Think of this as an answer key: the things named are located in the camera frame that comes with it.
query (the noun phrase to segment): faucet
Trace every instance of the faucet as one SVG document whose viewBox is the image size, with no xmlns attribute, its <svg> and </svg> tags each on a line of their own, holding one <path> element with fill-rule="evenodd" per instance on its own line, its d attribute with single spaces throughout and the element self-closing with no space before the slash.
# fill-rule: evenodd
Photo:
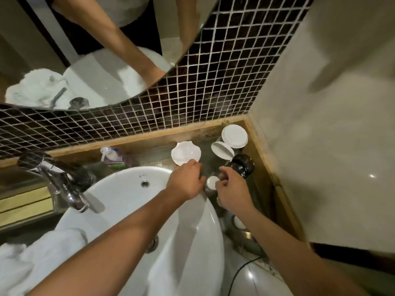
<svg viewBox="0 0 395 296">
<path fill-rule="evenodd" d="M 55 161 L 43 151 L 23 153 L 17 165 L 46 180 L 56 211 L 65 202 L 79 213 L 89 208 L 83 192 L 96 182 L 96 178 L 87 169 Z"/>
</svg>

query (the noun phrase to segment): sink overflow hole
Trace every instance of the sink overflow hole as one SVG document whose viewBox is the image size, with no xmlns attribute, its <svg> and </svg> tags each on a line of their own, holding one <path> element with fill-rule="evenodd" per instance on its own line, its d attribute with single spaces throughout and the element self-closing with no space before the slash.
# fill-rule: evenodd
<svg viewBox="0 0 395 296">
<path fill-rule="evenodd" d="M 142 181 L 141 182 L 141 187 L 148 188 L 149 187 L 149 181 Z"/>
<path fill-rule="evenodd" d="M 148 245 L 148 248 L 147 248 L 147 250 L 145 251 L 145 253 L 151 253 L 151 252 L 153 252 L 153 251 L 158 247 L 158 244 L 159 244 L 159 238 L 158 238 L 158 236 L 156 236 L 156 237 L 151 241 L 151 243 Z"/>
</svg>

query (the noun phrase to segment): sink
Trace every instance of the sink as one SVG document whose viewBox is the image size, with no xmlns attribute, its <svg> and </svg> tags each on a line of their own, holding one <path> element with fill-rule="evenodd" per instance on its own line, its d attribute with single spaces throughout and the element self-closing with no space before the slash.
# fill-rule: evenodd
<svg viewBox="0 0 395 296">
<path fill-rule="evenodd" d="M 84 194 L 90 208 L 68 209 L 55 230 L 77 228 L 88 242 L 165 188 L 171 170 L 141 166 L 100 180 Z M 218 217 L 204 194 L 183 204 L 158 233 L 157 248 L 143 255 L 120 296 L 219 295 L 224 243 Z"/>
</svg>

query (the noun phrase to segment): round mirror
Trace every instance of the round mirror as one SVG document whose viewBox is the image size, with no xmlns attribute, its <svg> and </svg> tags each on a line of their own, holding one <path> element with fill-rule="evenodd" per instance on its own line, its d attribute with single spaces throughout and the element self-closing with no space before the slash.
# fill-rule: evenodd
<svg viewBox="0 0 395 296">
<path fill-rule="evenodd" d="M 160 80 L 217 0 L 2 0 L 0 102 L 117 104 Z"/>
</svg>

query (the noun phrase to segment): black cable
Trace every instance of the black cable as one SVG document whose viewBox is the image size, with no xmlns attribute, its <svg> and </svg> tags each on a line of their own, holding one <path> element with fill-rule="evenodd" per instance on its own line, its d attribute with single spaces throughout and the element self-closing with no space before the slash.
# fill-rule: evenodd
<svg viewBox="0 0 395 296">
<path fill-rule="evenodd" d="M 246 265 L 248 265 L 249 263 L 255 262 L 256 260 L 259 260 L 259 259 L 262 259 L 262 257 L 257 257 L 256 259 L 253 259 L 253 260 L 251 260 L 251 261 L 248 261 L 247 263 L 245 263 L 244 265 L 242 265 L 242 266 L 239 268 L 239 270 L 236 272 L 236 274 L 235 274 L 235 276 L 233 277 L 232 282 L 231 282 L 231 284 L 230 284 L 228 296 L 230 296 L 230 292 L 232 291 L 233 283 L 234 283 L 234 281 L 235 281 L 235 279 L 236 279 L 236 276 L 239 274 L 240 270 L 243 269 L 243 267 L 246 266 Z"/>
</svg>

